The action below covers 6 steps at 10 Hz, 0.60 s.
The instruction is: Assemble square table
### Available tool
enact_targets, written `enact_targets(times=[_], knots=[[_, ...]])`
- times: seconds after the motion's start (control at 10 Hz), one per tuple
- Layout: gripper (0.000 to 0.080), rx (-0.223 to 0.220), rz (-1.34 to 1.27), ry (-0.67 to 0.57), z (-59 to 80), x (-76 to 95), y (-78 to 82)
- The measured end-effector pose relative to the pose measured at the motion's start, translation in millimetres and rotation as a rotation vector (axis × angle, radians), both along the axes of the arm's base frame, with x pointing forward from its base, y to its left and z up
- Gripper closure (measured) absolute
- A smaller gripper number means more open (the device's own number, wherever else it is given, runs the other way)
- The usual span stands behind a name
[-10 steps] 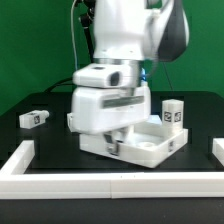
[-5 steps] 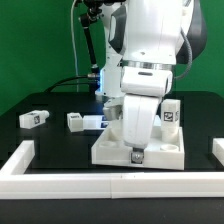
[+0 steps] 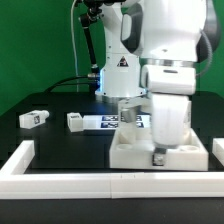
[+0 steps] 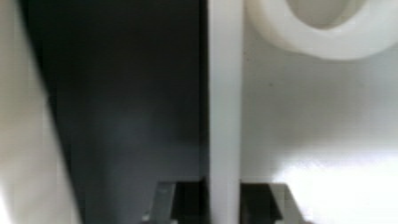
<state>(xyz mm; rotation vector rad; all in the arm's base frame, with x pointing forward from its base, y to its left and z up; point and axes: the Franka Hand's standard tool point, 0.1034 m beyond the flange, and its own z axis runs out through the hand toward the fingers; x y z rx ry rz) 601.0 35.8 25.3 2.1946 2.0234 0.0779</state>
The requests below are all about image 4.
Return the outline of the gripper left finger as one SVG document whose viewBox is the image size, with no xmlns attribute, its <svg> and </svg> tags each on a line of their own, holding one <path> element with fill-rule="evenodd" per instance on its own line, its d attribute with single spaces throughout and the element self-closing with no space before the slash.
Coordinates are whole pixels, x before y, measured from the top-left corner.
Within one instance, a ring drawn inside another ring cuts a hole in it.
<svg viewBox="0 0 398 224">
<path fill-rule="evenodd" d="M 150 210 L 143 215 L 141 224 L 178 224 L 178 219 L 173 217 L 177 196 L 177 183 L 161 182 L 157 184 L 154 202 Z"/>
</svg>

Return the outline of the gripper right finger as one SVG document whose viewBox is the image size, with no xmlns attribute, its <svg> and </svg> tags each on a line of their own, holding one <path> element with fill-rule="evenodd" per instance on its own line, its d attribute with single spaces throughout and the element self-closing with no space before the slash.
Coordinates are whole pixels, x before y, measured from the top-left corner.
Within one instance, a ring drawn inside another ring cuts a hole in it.
<svg viewBox="0 0 398 224">
<path fill-rule="evenodd" d="M 241 224 L 310 224 L 287 184 L 242 184 Z"/>
</svg>

